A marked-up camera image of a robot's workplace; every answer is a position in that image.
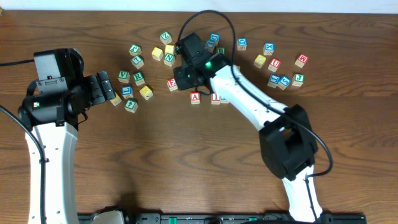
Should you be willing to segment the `blue 2 block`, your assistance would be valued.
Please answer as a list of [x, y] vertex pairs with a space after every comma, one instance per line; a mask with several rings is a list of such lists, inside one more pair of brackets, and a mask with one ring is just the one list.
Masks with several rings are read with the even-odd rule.
[[221, 103], [228, 104], [229, 101], [226, 98], [221, 97]]

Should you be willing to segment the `red I block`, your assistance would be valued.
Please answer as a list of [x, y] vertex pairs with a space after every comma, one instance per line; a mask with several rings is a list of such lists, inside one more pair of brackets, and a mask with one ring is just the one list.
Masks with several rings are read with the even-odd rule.
[[215, 93], [211, 94], [211, 104], [212, 105], [220, 105], [221, 104], [220, 97]]

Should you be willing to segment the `red A block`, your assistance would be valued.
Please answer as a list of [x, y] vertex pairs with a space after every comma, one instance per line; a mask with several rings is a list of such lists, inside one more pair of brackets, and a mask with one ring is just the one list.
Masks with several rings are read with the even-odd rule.
[[192, 105], [200, 104], [200, 102], [201, 102], [200, 93], [199, 92], [191, 92], [190, 102]]

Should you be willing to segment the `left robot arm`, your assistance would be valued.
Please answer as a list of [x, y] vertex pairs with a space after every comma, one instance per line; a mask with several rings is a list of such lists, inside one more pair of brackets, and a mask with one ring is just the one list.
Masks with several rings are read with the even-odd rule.
[[30, 155], [29, 223], [79, 223], [74, 160], [79, 115], [115, 98], [105, 71], [45, 75], [34, 80], [19, 108]]

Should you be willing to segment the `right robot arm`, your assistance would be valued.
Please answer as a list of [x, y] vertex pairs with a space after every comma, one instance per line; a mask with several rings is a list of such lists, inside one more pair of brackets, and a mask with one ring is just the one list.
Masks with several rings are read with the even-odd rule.
[[209, 85], [251, 122], [259, 133], [265, 165], [283, 182], [290, 216], [299, 222], [318, 221], [323, 210], [312, 179], [318, 148], [306, 111], [267, 96], [222, 54], [183, 54], [174, 75], [181, 90]]

